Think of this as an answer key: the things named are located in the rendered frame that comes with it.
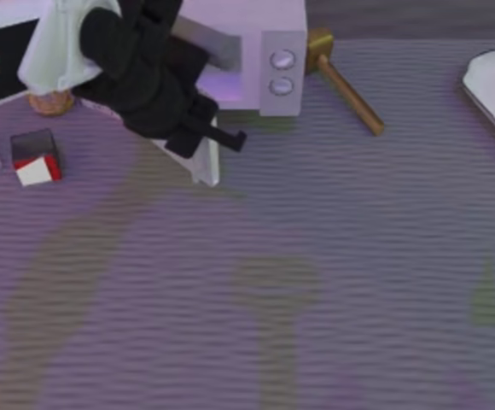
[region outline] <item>white microwave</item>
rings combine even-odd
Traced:
[[[208,65],[198,86],[221,109],[262,116],[300,113],[305,77],[305,0],[183,0],[180,15],[237,39],[239,63]]]

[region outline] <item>microwave knob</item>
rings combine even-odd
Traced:
[[[293,91],[294,85],[291,79],[282,77],[271,81],[271,93],[276,96],[287,96]]]
[[[289,50],[280,50],[272,54],[271,65],[277,70],[288,70],[295,65],[295,54]]]

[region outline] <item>red and white cube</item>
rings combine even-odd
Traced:
[[[60,156],[49,129],[14,135],[10,139],[13,167],[22,186],[62,178]]]

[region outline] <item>wooden hammer handle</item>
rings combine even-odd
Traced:
[[[368,103],[353,89],[353,87],[342,77],[335,67],[329,62],[329,58],[320,55],[317,58],[317,67],[325,75],[346,99],[346,102],[359,115],[359,118],[375,134],[380,135],[384,131],[384,122],[373,111]]]

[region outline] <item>hammer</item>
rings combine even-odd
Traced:
[[[365,125],[375,135],[380,135],[384,131],[382,120],[329,61],[333,50],[333,40],[333,33],[328,28],[313,28],[308,31],[306,73],[319,69],[333,83]]]

